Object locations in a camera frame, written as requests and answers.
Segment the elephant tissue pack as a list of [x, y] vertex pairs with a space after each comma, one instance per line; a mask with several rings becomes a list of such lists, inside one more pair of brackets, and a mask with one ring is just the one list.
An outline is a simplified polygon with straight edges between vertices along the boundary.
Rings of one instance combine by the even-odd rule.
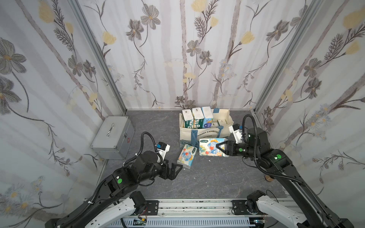
[[196, 107], [192, 109], [192, 114], [194, 118], [193, 127], [194, 129], [202, 129], [204, 122], [204, 115], [202, 109], [200, 107]]
[[191, 169], [194, 157], [196, 156], [197, 152], [197, 147], [185, 144], [179, 155], [177, 164], [182, 165], [186, 169]]
[[221, 157], [220, 151], [216, 148], [216, 144], [227, 141], [225, 138], [201, 138], [199, 140], [199, 155]]

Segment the cream canvas tote bag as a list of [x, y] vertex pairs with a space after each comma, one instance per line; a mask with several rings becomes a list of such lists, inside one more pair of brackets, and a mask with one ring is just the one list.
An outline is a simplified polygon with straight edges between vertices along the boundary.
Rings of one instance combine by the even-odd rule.
[[[201, 138], [225, 138], [231, 135], [229, 127], [234, 124], [232, 117], [230, 116], [229, 109], [212, 109], [213, 113], [213, 125], [210, 128], [193, 129], [184, 128], [182, 113], [179, 114], [179, 127], [180, 127], [180, 141], [192, 143], [193, 146], [198, 146], [199, 139]], [[225, 119], [227, 121], [226, 126], [219, 126], [218, 120]]]

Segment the blue tissue pack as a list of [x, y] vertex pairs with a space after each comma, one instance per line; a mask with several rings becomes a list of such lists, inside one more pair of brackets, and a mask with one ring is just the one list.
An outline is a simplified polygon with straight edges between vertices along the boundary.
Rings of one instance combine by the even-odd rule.
[[204, 116], [203, 128], [210, 128], [213, 124], [213, 113], [209, 106], [202, 107], [202, 113]]

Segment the green barcode tissue pack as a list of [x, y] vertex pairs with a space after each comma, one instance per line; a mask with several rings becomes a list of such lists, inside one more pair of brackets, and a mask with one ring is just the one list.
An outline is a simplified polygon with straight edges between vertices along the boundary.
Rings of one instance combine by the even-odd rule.
[[219, 126], [226, 126], [227, 125], [227, 121], [225, 119], [219, 119], [218, 120], [218, 125]]
[[194, 127], [194, 117], [192, 111], [190, 109], [184, 109], [182, 111], [182, 117], [184, 122], [184, 128], [193, 128]]

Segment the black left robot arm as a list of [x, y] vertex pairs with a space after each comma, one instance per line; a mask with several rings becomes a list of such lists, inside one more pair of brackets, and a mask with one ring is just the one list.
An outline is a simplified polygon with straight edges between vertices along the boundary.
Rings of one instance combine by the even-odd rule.
[[[122, 167], [102, 180], [89, 199], [63, 218], [52, 218], [46, 222], [46, 228], [86, 228], [108, 225], [124, 215], [142, 214], [147, 202], [139, 186], [145, 186], [144, 181], [155, 181], [156, 177], [164, 180], [174, 180], [183, 166], [169, 163], [163, 157], [168, 152], [169, 145], [164, 142], [152, 141], [153, 149], [143, 151], [144, 136], [151, 139], [149, 132], [141, 133], [140, 149], [137, 154], [128, 159]], [[108, 206], [129, 194], [130, 207], [124, 213], [110, 215]]]

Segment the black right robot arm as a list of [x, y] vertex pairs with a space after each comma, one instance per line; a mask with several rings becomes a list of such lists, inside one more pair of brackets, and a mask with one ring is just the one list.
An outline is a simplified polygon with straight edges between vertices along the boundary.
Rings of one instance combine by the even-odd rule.
[[293, 211], [271, 199], [262, 191], [247, 197], [246, 209], [251, 214], [262, 212], [288, 228], [352, 228], [347, 218], [340, 218], [308, 186], [291, 159], [279, 149], [273, 149], [266, 131], [257, 127], [252, 115], [246, 115], [242, 124], [233, 125], [234, 141], [216, 144], [228, 156], [250, 158], [255, 167], [276, 179], [301, 212]]

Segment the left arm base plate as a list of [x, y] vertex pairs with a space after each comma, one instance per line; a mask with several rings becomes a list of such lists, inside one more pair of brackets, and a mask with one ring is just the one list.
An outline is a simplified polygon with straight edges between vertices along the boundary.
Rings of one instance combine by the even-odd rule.
[[158, 210], [159, 210], [159, 201], [158, 200], [147, 200], [146, 207], [138, 215], [139, 216], [157, 216]]

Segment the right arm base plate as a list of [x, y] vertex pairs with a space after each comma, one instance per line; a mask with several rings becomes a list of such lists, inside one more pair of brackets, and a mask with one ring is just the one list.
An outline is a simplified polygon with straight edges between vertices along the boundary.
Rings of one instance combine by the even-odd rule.
[[255, 204], [252, 200], [233, 200], [232, 212], [234, 215], [256, 215]]

